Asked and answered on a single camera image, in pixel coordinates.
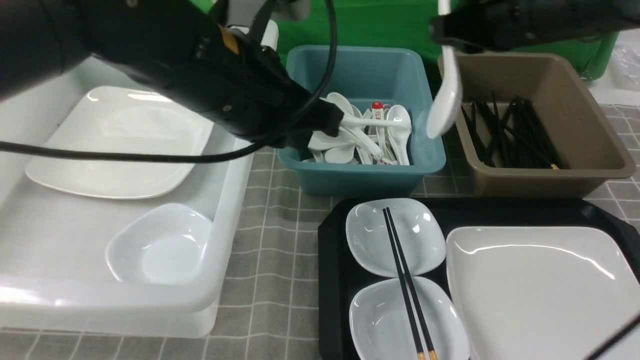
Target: chopsticks with gold tips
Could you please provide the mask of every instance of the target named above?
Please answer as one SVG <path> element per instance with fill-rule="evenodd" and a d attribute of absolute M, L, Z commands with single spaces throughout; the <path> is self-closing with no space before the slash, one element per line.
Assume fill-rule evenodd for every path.
<path fill-rule="evenodd" d="M 400 238 L 398 237 L 398 233 L 396 231 L 396 225 L 394 224 L 394 219 L 391 216 L 391 210 L 389 208 L 385 208 L 382 210 L 382 212 L 385 216 L 385 223 L 387 225 L 387 232 L 389 234 L 391 250 L 394 255 L 394 262 L 396 263 L 398 280 L 400 281 L 400 288 L 402 289 L 404 306 L 406 307 L 406 312 L 407 312 L 407 315 L 409 316 L 409 325 L 411 327 L 413 342 L 415 343 L 415 350 L 418 356 L 418 360 L 426 360 L 426 357 L 424 355 L 424 350 L 422 348 L 422 341 L 420 340 L 418 327 L 415 323 L 415 318 L 413 317 L 413 308 L 411 305 L 411 300 L 409 300 L 407 287 L 409 287 L 409 291 L 411 292 L 413 305 L 415 306 L 415 312 L 418 314 L 418 321 L 420 322 L 420 328 L 422 329 L 422 334 L 424 335 L 424 339 L 427 343 L 427 351 L 429 352 L 429 359 L 438 360 L 438 356 L 436 355 L 435 348 L 433 347 L 433 342 L 431 341 L 431 336 L 429 335 L 427 322 L 424 319 L 424 314 L 422 313 L 422 308 L 420 307 L 418 294 L 416 293 L 415 286 L 413 285 L 411 273 L 409 272 L 409 266 L 407 265 L 406 259 L 404 258 L 404 252 L 402 250 L 402 245 L 400 245 Z"/>

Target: white square plate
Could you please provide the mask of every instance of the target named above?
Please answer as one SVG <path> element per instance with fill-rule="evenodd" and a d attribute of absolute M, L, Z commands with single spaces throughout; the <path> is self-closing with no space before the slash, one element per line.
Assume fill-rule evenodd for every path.
<path fill-rule="evenodd" d="M 91 90 L 45 143 L 100 152 L 200 155 L 213 122 L 152 92 L 112 86 Z M 193 164 L 33 158 L 31 180 L 63 192 L 107 199 L 145 199 L 172 191 Z"/>
<path fill-rule="evenodd" d="M 584 359 L 640 310 L 620 248 L 588 227 L 455 229 L 447 276 L 473 360 Z M 638 353 L 636 330 L 602 359 Z"/>

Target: gray checkered tablecloth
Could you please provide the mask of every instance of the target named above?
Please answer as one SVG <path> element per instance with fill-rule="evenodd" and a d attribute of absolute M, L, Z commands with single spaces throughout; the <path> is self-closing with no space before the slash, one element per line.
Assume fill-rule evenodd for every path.
<path fill-rule="evenodd" d="M 640 164 L 640 109 L 603 106 Z M 455 132 L 445 137 L 447 166 L 427 176 L 416 197 L 472 194 Z M 640 227 L 640 175 L 609 181 L 588 199 Z M 277 155 L 253 160 L 223 286 L 218 319 L 202 339 L 74 332 L 0 331 L 0 360 L 310 360 L 317 351 L 317 232 L 340 199 L 309 197 Z"/>

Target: green backdrop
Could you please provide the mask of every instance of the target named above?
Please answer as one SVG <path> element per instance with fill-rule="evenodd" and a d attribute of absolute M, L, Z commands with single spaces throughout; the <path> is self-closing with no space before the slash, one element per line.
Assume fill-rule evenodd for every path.
<path fill-rule="evenodd" d="M 211 0 L 191 0 L 203 11 Z M 294 47 L 328 43 L 328 23 L 324 0 L 311 0 L 311 16 L 301 22 L 279 22 L 278 53 L 286 62 Z M 453 6 L 460 0 L 452 0 Z M 340 45 L 401 47 L 422 56 L 432 90 L 439 86 L 436 61 L 440 46 L 431 42 L 429 19 L 437 15 L 437 0 L 334 0 Z M 517 51 L 554 53 L 565 57 L 587 79 L 597 79 L 607 67 L 617 34 L 591 42 L 566 41 Z"/>

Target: black cable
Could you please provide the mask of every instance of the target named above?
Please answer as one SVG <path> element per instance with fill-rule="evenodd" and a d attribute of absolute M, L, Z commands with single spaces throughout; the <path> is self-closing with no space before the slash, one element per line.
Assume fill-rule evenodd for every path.
<path fill-rule="evenodd" d="M 602 343 L 596 350 L 594 350 L 591 355 L 587 356 L 585 360 L 596 360 L 602 354 L 609 351 L 610 348 L 615 346 L 620 340 L 624 339 L 625 336 L 629 335 L 638 325 L 640 325 L 640 314 L 636 315 L 636 317 L 629 321 L 622 329 L 620 329 L 616 334 L 611 336 L 607 341 Z"/>
<path fill-rule="evenodd" d="M 282 134 L 295 125 L 306 112 L 311 109 L 313 104 L 320 98 L 324 92 L 335 66 L 335 58 L 338 48 L 338 31 L 335 20 L 335 8 L 333 0 L 324 0 L 329 21 L 329 59 L 326 63 L 324 75 L 320 80 L 318 88 L 311 96 L 294 111 L 287 121 L 277 126 L 267 137 L 255 142 L 245 148 L 238 149 L 223 154 L 212 155 L 158 155 L 158 154 L 126 154 L 117 152 L 90 152 L 75 151 L 63 149 L 51 149 L 46 147 L 26 145 L 21 143 L 0 142 L 0 152 L 13 152 L 16 154 L 27 154 L 33 156 L 41 156 L 45 158 L 58 158 L 68 160 L 103 160 L 103 161 L 135 161 L 147 163 L 221 163 L 230 161 L 243 156 L 247 156 L 253 152 L 276 141 Z"/>

